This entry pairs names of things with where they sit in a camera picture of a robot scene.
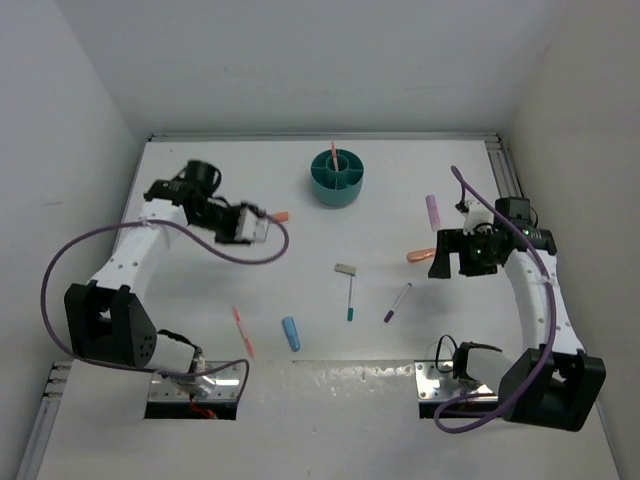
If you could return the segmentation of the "orange capped grey marker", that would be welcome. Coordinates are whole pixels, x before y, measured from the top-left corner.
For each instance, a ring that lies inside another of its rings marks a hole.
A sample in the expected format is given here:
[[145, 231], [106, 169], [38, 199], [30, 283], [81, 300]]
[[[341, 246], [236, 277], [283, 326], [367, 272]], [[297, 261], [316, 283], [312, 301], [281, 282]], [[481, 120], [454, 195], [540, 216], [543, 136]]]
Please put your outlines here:
[[270, 213], [269, 217], [276, 222], [285, 223], [289, 220], [289, 212], [282, 211], [277, 213]]

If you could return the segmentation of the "pink pen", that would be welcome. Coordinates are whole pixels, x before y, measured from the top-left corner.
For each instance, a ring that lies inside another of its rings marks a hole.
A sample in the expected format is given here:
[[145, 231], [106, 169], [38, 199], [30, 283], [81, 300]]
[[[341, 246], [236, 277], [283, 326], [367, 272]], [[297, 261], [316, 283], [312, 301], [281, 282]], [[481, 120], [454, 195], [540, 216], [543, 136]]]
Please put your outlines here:
[[338, 153], [337, 153], [335, 142], [331, 141], [330, 146], [331, 146], [331, 156], [332, 156], [334, 171], [337, 173], [340, 171], [340, 166], [339, 166]]
[[251, 342], [251, 339], [249, 337], [248, 331], [247, 331], [247, 329], [246, 329], [246, 327], [245, 327], [245, 325], [243, 323], [243, 320], [242, 320], [242, 318], [240, 316], [240, 313], [239, 313], [239, 311], [238, 311], [236, 306], [232, 307], [232, 313], [233, 313], [236, 325], [238, 327], [238, 330], [240, 332], [241, 338], [242, 338], [242, 340], [244, 342], [247, 354], [249, 355], [249, 357], [251, 359], [253, 359], [255, 357], [255, 349], [254, 349], [254, 346], [253, 346], [253, 344]]

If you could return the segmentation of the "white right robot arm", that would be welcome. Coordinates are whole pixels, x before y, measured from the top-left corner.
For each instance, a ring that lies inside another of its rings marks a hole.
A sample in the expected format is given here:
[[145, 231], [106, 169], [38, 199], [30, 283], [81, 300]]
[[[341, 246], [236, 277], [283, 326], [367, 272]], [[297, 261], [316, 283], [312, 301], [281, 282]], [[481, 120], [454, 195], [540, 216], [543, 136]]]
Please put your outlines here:
[[451, 255], [458, 256], [465, 277], [504, 272], [514, 293], [523, 352], [511, 360], [497, 346], [462, 342], [450, 375], [462, 384], [485, 384], [497, 394], [499, 414], [508, 422], [579, 431], [606, 368], [602, 359], [587, 354], [571, 325], [553, 234], [538, 227], [526, 198], [500, 198], [492, 210], [466, 199], [456, 208], [464, 224], [438, 231], [428, 276], [450, 278]]

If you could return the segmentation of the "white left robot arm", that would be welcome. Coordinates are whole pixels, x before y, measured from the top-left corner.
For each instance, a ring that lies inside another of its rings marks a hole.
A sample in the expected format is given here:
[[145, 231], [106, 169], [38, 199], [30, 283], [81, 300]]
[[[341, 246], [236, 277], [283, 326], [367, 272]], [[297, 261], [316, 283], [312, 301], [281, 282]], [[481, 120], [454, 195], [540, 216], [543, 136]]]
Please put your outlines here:
[[178, 334], [158, 330], [143, 300], [162, 257], [188, 226], [212, 232], [221, 244], [260, 239], [263, 211], [218, 196], [220, 183], [220, 170], [199, 160], [188, 161], [171, 179], [153, 182], [143, 195], [136, 226], [126, 228], [107, 263], [87, 283], [74, 283], [65, 293], [77, 357], [125, 369], [196, 372], [200, 349]]

